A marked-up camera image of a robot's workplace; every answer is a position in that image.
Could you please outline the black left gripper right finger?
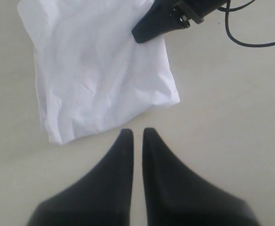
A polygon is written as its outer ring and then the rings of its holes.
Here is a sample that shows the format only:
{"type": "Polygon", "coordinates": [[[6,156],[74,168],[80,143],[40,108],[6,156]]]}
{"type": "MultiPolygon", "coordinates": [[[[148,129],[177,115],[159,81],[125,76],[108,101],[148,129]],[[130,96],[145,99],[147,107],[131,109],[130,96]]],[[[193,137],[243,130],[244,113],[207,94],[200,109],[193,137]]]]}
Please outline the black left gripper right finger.
{"type": "Polygon", "coordinates": [[[189,169],[154,128],[143,133],[143,182],[149,226],[258,226],[248,203],[189,169]]]}

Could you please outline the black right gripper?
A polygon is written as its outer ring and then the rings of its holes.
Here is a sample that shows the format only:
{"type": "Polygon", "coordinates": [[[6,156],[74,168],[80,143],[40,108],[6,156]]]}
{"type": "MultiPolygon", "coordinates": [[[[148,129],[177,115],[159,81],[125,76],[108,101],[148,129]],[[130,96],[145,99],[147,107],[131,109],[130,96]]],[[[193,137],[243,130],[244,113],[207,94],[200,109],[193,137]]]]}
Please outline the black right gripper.
{"type": "Polygon", "coordinates": [[[155,0],[131,33],[137,43],[145,43],[165,33],[189,28],[189,20],[201,24],[205,16],[226,2],[227,0],[155,0]]]}

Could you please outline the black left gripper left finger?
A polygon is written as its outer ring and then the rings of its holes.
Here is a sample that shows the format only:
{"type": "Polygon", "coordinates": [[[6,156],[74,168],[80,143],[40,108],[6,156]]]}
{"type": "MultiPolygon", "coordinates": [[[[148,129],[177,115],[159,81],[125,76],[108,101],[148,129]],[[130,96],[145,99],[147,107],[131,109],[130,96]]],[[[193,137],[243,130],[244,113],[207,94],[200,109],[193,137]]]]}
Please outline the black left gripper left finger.
{"type": "Polygon", "coordinates": [[[79,181],[43,201],[29,226],[128,226],[134,137],[122,129],[107,154],[79,181]]]}

